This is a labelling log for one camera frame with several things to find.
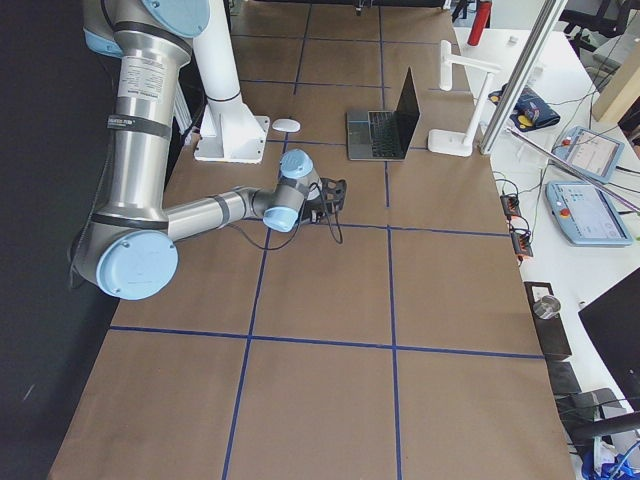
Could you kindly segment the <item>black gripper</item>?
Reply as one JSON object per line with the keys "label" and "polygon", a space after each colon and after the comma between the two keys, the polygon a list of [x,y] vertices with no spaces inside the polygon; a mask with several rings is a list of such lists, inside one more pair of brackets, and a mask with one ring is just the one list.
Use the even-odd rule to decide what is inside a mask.
{"label": "black gripper", "polygon": [[306,201],[299,218],[300,224],[315,224],[323,221],[330,214],[330,207],[317,197]]}

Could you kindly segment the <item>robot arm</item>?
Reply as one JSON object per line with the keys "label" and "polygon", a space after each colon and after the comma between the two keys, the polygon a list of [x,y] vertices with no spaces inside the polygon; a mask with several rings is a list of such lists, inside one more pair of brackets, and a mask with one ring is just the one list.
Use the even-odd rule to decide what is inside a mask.
{"label": "robot arm", "polygon": [[273,189],[239,187],[162,205],[180,70],[198,66],[204,88],[204,161],[257,163],[269,121],[244,103],[227,14],[220,1],[87,1],[88,47],[120,62],[116,105],[98,195],[71,254],[71,270],[103,292],[139,300],[162,290],[178,266],[176,244],[203,232],[259,218],[292,232],[335,214],[339,194],[301,150],[284,154]]}

